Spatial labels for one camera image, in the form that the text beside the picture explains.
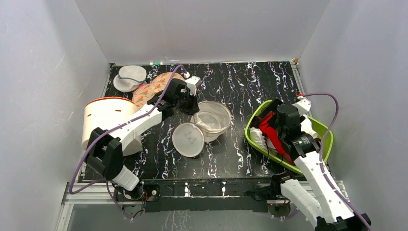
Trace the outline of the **bright red black-trimmed bra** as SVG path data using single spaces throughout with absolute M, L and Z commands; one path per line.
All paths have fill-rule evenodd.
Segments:
M 287 153 L 278 138 L 277 129 L 273 125 L 274 118 L 275 112 L 273 111 L 261 113 L 253 119 L 252 126 L 260 129 L 267 148 L 275 150 L 281 156 L 286 156 Z

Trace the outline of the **white mesh laundry bag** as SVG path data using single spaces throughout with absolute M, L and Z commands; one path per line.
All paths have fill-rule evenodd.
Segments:
M 172 134 L 175 150 L 188 158 L 199 156 L 205 143 L 215 141 L 231 125 L 232 115 L 225 104 L 204 101 L 198 107 L 191 121 L 178 125 Z

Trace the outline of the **white padded bra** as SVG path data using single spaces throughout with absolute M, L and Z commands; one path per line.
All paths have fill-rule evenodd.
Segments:
M 311 120 L 308 118 L 308 116 L 306 115 L 302 115 L 300 117 L 301 122 L 300 122 L 300 126 L 301 126 L 301 131 L 309 134 L 310 136 L 312 136 L 312 138 L 317 138 L 318 137 L 318 133 L 316 131 L 313 130 L 312 128 L 312 122 Z

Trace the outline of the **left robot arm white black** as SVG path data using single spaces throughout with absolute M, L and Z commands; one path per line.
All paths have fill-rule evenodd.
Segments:
M 140 110 L 116 127 L 106 130 L 95 128 L 86 149 L 86 164 L 125 190 L 131 200 L 139 200 L 144 188 L 140 179 L 124 165 L 125 149 L 142 133 L 180 111 L 186 115 L 199 112 L 197 87 L 201 79 L 192 76 L 183 81 L 170 80 L 165 88 L 156 93 Z

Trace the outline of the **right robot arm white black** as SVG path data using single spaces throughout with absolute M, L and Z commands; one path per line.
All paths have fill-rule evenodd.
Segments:
M 290 172 L 272 178 L 271 194 L 289 199 L 316 231 L 369 231 L 371 220 L 343 196 L 323 159 L 324 137 L 313 130 L 307 113 L 310 101 L 295 104 L 274 99 L 258 116 L 260 130 L 278 153 L 299 168 L 311 187 L 311 195 Z

